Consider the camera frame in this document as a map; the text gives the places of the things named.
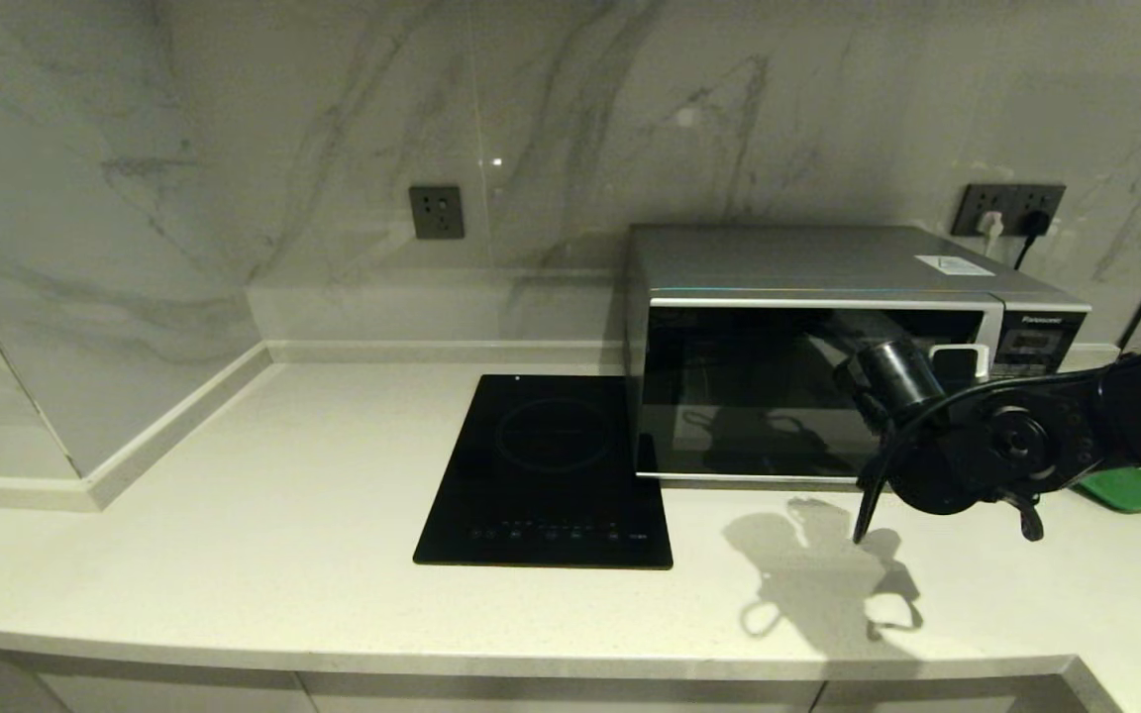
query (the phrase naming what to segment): kitchen countertop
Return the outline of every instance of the kitchen countertop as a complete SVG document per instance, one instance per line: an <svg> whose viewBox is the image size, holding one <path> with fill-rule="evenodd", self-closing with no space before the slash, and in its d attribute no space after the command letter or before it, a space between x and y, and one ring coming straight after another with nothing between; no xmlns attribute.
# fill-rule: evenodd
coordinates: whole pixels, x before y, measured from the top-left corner
<svg viewBox="0 0 1141 713"><path fill-rule="evenodd" d="M671 572L413 565L480 373L597 366L277 364L104 513L0 510L1 649L489 675L1066 669L1082 695L1087 669L1141 712L1141 515L1071 492L1046 496L1038 543L1010 507L937 518L884 496L880 559L847 541L857 493L666 488ZM875 588L905 597L866 605ZM922 626L871 641L867 608L909 624L905 599Z"/></svg>

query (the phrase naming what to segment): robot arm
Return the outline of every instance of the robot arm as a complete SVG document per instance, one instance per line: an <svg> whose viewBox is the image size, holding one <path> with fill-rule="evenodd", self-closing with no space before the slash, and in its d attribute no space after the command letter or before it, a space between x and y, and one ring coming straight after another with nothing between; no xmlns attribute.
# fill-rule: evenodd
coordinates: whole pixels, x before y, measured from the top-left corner
<svg viewBox="0 0 1141 713"><path fill-rule="evenodd" d="M852 541L869 528L883 486L933 515L1006 501L1042 538L1036 504L1097 470L1141 467L1141 356L1101 370L1005 379L945 394L908 341L877 345L836 370L837 384L880 434L861 470Z"/></svg>

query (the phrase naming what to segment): electrical outlet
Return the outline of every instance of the electrical outlet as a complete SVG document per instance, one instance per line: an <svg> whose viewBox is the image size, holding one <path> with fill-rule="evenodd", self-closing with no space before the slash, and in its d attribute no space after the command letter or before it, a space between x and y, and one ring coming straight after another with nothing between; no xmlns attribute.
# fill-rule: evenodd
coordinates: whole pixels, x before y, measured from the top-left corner
<svg viewBox="0 0 1141 713"><path fill-rule="evenodd" d="M466 217L461 211L461 189L455 185L413 185L408 188L412 225L421 240L466 237Z"/></svg>
<svg viewBox="0 0 1141 713"><path fill-rule="evenodd" d="M1001 211L1002 235L1023 237L1027 235L1028 214L1041 211L1050 220L1054 220L1060 200L1063 200L1062 184L972 183L963 194L963 203L958 206L950 234L981 235L980 216L988 211Z"/></svg>

